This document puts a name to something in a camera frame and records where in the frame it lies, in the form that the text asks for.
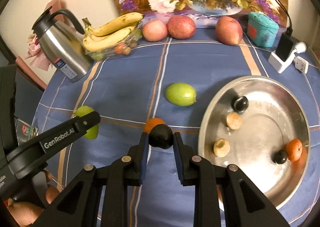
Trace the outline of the person's left hand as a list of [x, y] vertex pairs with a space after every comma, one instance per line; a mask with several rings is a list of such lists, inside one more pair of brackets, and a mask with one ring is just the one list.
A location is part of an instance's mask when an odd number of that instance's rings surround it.
[[7, 209], [19, 226], [32, 225], [44, 211], [43, 207], [39, 207], [32, 202], [41, 202], [43, 204], [43, 199], [45, 198], [47, 204], [51, 204], [60, 194], [56, 187], [48, 184], [52, 178], [53, 175], [44, 170], [43, 173], [34, 176], [31, 184], [27, 185], [28, 188], [23, 190], [22, 194], [25, 194], [27, 199], [19, 202], [16, 200], [8, 202]]

